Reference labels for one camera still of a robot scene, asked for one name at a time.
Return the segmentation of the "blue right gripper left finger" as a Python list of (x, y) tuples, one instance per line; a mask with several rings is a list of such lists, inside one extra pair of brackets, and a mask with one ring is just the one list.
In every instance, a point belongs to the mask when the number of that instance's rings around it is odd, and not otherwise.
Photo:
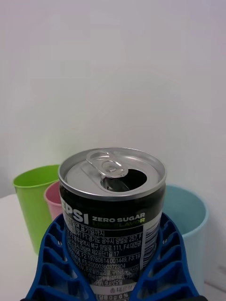
[(63, 215), (41, 241), (36, 274), (25, 301), (93, 301), (95, 296), (66, 251)]

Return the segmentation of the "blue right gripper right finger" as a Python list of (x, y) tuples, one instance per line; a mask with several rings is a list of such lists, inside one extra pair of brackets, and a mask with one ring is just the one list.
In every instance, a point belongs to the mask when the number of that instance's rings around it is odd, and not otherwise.
[(188, 270), (182, 235), (162, 214), (153, 258), (131, 293), (132, 301), (185, 301), (199, 296)]

